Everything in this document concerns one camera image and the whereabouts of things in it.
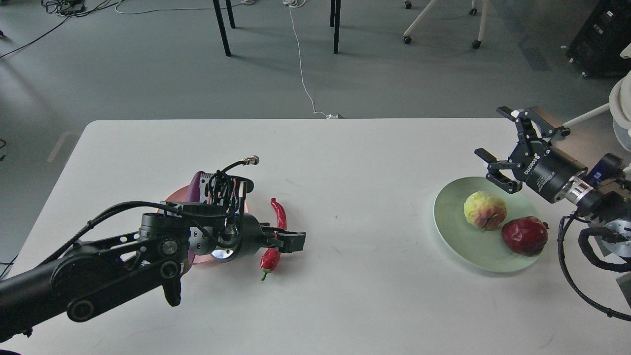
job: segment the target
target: gray floor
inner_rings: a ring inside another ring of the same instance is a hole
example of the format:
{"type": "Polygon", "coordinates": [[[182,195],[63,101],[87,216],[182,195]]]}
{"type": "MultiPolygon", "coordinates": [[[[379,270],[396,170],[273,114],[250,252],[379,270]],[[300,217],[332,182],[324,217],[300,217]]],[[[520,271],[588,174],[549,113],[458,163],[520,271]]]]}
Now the gray floor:
{"type": "MultiPolygon", "coordinates": [[[[86,0],[88,8],[98,3],[86,0]]],[[[567,121],[606,103],[617,81],[581,78],[562,47],[598,0],[492,0],[478,50],[471,43],[480,13],[468,15],[470,2],[460,0],[439,2],[404,45],[403,32],[428,1],[413,3],[406,10],[403,0],[343,1],[337,55],[330,2],[309,0],[292,10],[317,111],[496,117],[501,105],[538,105],[567,121]]],[[[119,9],[211,5],[127,0],[119,9]]],[[[281,0],[257,0],[234,13],[237,28],[228,29],[232,57],[223,53],[213,11],[122,15],[109,8],[72,18],[0,59],[0,138],[7,141],[0,149],[0,262],[19,252],[80,133],[94,120],[322,117],[312,114],[300,81],[289,9],[281,0]]],[[[3,3],[0,30],[8,38],[0,41],[0,54],[61,21],[36,1],[3,3]]],[[[606,152],[629,158],[613,136],[609,114],[576,126],[560,146],[588,166],[606,152]]],[[[147,154],[169,148],[185,147],[156,142],[156,151],[147,154]]],[[[85,198],[98,203],[98,196],[85,198]]]]}

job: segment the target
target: red chili pepper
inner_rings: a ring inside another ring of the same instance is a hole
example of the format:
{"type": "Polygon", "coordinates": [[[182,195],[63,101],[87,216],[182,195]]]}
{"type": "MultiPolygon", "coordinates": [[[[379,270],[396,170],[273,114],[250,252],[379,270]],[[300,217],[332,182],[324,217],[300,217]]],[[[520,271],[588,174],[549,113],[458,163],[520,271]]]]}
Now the red chili pepper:
{"type": "MultiPolygon", "coordinates": [[[[276,223],[279,228],[285,229],[287,227],[287,216],[285,214],[285,209],[281,206],[280,203],[276,202],[275,198],[272,198],[270,203],[276,211],[276,223]]],[[[278,265],[278,260],[280,260],[280,251],[270,248],[268,249],[263,257],[261,258],[261,270],[263,271],[263,278],[261,281],[265,280],[267,275],[274,271],[276,266],[278,265]]]]}

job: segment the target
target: white table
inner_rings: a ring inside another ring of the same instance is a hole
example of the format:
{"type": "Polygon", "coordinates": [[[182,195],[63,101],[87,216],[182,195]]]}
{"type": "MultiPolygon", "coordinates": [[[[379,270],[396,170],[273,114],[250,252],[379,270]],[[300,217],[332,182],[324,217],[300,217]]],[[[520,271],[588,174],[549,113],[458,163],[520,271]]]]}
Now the white table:
{"type": "MultiPolygon", "coordinates": [[[[304,251],[283,255],[261,282],[254,257],[196,265],[182,303],[155,289],[86,323],[65,314],[0,344],[23,354],[628,354],[631,324],[607,318],[566,283],[554,243],[569,202],[524,188],[551,242],[531,267],[481,271],[441,240],[432,218],[440,189],[483,176],[473,150],[498,158],[517,141],[506,119],[96,121],[79,140],[12,274],[36,266],[87,220],[129,200],[159,202],[199,171],[256,154],[250,213],[275,223],[269,199],[306,231],[304,251]]],[[[132,210],[85,240],[136,230],[132,210]]],[[[567,236],[581,289],[628,311],[609,272],[567,236]]]]}

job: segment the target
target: black table leg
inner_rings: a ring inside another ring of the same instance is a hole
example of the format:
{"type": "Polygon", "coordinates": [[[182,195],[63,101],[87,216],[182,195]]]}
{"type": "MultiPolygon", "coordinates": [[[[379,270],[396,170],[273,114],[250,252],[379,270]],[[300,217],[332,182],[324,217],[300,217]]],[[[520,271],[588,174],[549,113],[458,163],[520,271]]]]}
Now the black table leg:
{"type": "Polygon", "coordinates": [[[335,21],[335,1],[336,0],[331,0],[331,27],[334,26],[335,21]]]}
{"type": "Polygon", "coordinates": [[[221,33],[223,50],[226,52],[226,56],[230,57],[230,46],[228,45],[228,37],[226,36],[226,27],[223,24],[223,16],[221,15],[221,6],[219,6],[219,0],[213,0],[213,6],[215,7],[215,14],[217,14],[217,24],[219,24],[219,32],[221,33]]]}
{"type": "Polygon", "coordinates": [[[228,10],[228,20],[230,20],[230,28],[236,28],[235,18],[234,16],[232,16],[232,2],[230,0],[226,0],[226,9],[228,10]]]}
{"type": "Polygon", "coordinates": [[[333,35],[333,53],[338,53],[339,43],[339,9],[341,7],[342,0],[335,0],[335,33],[333,35]]]}

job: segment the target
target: apple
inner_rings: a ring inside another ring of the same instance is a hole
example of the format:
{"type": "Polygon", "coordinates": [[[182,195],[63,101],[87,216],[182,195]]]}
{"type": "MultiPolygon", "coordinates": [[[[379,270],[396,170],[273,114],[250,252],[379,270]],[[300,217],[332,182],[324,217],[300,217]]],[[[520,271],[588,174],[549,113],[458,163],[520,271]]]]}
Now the apple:
{"type": "Polygon", "coordinates": [[[506,219],[506,202],[491,192],[474,192],[464,202],[464,217],[483,231],[495,229],[506,219]]]}
{"type": "Polygon", "coordinates": [[[548,224],[535,216],[514,219],[502,227],[502,240],[514,253],[537,255],[548,242],[548,224]]]}

